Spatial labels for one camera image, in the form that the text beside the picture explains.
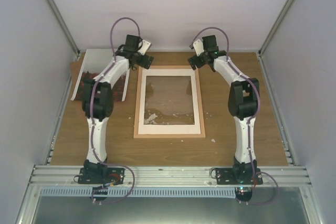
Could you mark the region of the clear plastic frame sheet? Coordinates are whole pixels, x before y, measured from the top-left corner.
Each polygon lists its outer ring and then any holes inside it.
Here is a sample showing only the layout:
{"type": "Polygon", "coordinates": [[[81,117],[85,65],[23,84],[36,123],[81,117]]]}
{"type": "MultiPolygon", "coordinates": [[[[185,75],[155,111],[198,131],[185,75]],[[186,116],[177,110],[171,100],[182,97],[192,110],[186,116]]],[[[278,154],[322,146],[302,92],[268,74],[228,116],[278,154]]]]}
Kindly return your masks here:
{"type": "Polygon", "coordinates": [[[144,124],[195,124],[190,76],[147,76],[144,124]]]}

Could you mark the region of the brown frame backing board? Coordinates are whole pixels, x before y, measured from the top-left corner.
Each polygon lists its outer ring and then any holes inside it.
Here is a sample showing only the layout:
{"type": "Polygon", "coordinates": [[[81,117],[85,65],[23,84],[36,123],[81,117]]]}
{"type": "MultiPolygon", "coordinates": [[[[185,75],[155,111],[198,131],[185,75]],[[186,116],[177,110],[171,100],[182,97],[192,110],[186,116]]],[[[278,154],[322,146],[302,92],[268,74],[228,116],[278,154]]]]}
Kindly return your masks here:
{"type": "Polygon", "coordinates": [[[82,66],[82,62],[83,62],[83,57],[80,58],[78,61],[74,61],[70,63],[70,72],[71,72],[71,90],[70,93],[71,95],[73,95],[75,86],[76,86],[76,82],[78,79],[78,74],[80,73],[80,69],[82,66]]]}

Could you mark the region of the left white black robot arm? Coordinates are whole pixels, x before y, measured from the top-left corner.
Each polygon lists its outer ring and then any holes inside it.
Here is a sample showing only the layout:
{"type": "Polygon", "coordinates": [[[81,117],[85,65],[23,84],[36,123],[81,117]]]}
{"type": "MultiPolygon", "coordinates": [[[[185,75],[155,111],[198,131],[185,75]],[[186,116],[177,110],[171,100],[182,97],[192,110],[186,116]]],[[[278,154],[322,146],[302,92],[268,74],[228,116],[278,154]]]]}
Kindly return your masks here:
{"type": "Polygon", "coordinates": [[[103,184],[108,179],[106,128],[113,111],[112,88],[130,68],[150,68],[153,57],[146,53],[151,45],[140,36],[127,35],[125,44],[118,48],[104,70],[84,81],[82,109],[89,127],[89,148],[83,167],[90,171],[90,178],[96,184],[103,184]]]}

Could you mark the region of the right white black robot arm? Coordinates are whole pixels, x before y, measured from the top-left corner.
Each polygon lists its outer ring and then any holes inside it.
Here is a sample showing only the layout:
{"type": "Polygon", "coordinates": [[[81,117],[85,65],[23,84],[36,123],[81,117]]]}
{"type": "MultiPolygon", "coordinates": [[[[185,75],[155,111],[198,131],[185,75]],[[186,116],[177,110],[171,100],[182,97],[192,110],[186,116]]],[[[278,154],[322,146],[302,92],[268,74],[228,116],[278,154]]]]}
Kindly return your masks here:
{"type": "Polygon", "coordinates": [[[195,51],[195,55],[188,59],[193,70],[208,65],[230,87],[228,110],[236,126],[236,152],[230,177],[243,185],[253,180],[257,169],[254,124],[260,110],[259,81],[238,69],[228,52],[219,49],[214,35],[194,39],[190,48],[195,51]]]}

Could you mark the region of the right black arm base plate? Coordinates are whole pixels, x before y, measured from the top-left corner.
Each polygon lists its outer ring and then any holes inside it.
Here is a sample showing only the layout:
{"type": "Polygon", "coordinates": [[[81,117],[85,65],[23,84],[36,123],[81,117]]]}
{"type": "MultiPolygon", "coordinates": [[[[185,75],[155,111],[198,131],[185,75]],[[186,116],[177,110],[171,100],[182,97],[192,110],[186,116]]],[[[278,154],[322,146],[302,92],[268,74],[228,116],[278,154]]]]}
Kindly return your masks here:
{"type": "Polygon", "coordinates": [[[216,168],[216,182],[218,185],[262,185],[262,177],[255,175],[252,170],[237,170],[233,168],[216,168]]]}

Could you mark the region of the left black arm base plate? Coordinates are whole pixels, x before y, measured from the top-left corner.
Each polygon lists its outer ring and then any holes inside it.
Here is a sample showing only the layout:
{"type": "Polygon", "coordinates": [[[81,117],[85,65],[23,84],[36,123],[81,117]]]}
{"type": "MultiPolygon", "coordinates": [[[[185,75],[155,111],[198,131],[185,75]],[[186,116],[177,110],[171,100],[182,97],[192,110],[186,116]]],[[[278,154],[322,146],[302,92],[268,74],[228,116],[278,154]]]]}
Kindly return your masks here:
{"type": "Polygon", "coordinates": [[[117,167],[100,169],[82,168],[79,175],[74,177],[74,181],[79,184],[120,185],[123,184],[124,172],[124,168],[117,167]]]}

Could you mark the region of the left aluminium corner post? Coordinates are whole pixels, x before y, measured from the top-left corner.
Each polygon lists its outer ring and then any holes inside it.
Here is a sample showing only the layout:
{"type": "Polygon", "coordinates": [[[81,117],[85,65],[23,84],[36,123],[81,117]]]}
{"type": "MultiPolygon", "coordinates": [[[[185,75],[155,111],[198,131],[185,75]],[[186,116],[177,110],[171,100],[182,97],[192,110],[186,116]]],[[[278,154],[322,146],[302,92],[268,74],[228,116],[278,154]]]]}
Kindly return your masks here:
{"type": "Polygon", "coordinates": [[[57,5],[56,2],[54,0],[46,0],[51,12],[53,13],[57,23],[59,24],[71,50],[75,53],[76,57],[78,58],[80,56],[80,50],[73,38],[73,36],[70,33],[70,30],[68,28],[68,26],[66,25],[57,5]]]}

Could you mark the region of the aluminium corner post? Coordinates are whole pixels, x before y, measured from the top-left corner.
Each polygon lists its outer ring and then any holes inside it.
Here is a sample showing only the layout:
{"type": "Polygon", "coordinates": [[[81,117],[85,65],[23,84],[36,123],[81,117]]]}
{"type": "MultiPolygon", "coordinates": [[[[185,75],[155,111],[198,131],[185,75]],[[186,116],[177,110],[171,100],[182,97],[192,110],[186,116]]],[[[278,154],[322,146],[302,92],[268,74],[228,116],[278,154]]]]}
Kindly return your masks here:
{"type": "Polygon", "coordinates": [[[53,13],[57,23],[59,24],[71,50],[75,53],[76,57],[78,58],[80,56],[80,50],[73,38],[73,36],[70,33],[70,30],[68,28],[68,26],[66,25],[57,5],[56,2],[54,0],[46,0],[51,12],[53,13]]]}
{"type": "Polygon", "coordinates": [[[278,31],[280,25],[282,24],[284,18],[288,14],[289,10],[291,9],[292,5],[294,4],[295,0],[286,0],[283,7],[280,10],[275,22],[273,23],[266,39],[264,40],[261,48],[258,50],[258,54],[260,56],[266,51],[267,47],[269,46],[270,42],[272,41],[274,35],[278,31]]]}

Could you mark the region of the right aluminium corner post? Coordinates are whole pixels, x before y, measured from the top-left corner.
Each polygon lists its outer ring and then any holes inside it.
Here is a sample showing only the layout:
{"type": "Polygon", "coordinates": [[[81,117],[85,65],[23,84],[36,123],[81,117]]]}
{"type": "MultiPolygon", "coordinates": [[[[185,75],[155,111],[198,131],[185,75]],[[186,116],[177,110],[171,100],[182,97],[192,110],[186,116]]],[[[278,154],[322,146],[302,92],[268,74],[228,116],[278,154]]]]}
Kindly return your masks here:
{"type": "Polygon", "coordinates": [[[273,23],[266,39],[264,40],[261,48],[258,50],[258,54],[260,56],[266,51],[267,47],[269,46],[270,42],[272,41],[274,35],[278,31],[280,25],[282,24],[284,18],[288,14],[289,10],[291,9],[292,5],[294,4],[295,0],[286,0],[283,7],[280,10],[275,22],[273,23]]]}

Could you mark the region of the aluminium front mounting rail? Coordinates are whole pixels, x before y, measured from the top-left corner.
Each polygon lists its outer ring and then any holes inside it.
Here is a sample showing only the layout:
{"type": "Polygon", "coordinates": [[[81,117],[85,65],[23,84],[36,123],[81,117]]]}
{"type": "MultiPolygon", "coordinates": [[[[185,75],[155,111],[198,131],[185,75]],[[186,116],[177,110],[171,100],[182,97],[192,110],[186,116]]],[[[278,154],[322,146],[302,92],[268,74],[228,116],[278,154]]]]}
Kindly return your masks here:
{"type": "MultiPolygon", "coordinates": [[[[29,184],[33,186],[79,186],[73,178],[80,166],[38,165],[33,168],[29,184]]],[[[135,187],[236,187],[218,185],[210,167],[133,166],[135,187]]],[[[263,184],[259,187],[311,187],[311,180],[302,166],[262,166],[263,184]]]]}

